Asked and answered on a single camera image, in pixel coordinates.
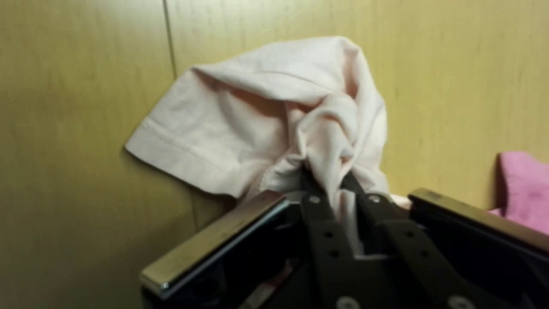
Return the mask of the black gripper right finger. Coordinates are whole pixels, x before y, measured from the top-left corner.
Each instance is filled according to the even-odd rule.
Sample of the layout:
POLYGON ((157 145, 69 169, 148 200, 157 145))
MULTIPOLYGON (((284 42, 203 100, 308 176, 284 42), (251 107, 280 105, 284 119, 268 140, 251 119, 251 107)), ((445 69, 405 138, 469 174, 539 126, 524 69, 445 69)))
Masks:
POLYGON ((397 210, 392 198, 366 193, 354 174, 344 189, 356 194, 357 231, 366 255, 387 256, 400 268, 395 301, 407 309, 496 309, 503 301, 467 282, 429 236, 397 210))

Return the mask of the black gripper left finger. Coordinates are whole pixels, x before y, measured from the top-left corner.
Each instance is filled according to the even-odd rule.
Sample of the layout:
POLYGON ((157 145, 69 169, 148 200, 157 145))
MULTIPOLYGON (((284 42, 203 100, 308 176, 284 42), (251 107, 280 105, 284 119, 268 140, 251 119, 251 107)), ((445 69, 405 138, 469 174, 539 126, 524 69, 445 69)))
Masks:
POLYGON ((321 309, 368 309, 361 265, 337 222, 325 189, 309 169, 302 170, 302 218, 308 227, 316 297, 321 309))

